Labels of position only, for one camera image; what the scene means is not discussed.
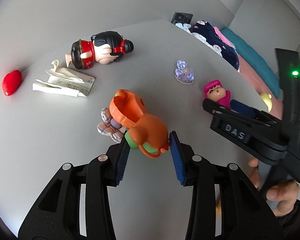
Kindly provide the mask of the person right hand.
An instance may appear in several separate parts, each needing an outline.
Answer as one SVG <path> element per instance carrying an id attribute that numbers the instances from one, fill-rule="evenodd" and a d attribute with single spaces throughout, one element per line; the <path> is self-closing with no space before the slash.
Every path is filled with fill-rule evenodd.
<path id="1" fill-rule="evenodd" d="M 258 159 L 252 158 L 248 165 L 252 168 L 249 179 L 255 187 L 259 187 L 260 176 L 258 173 Z M 289 214 L 297 201 L 300 192 L 299 184 L 294 180 L 281 181 L 275 186 L 272 186 L 266 193 L 267 200 L 278 202 L 273 210 L 276 217 L 283 217 Z"/>

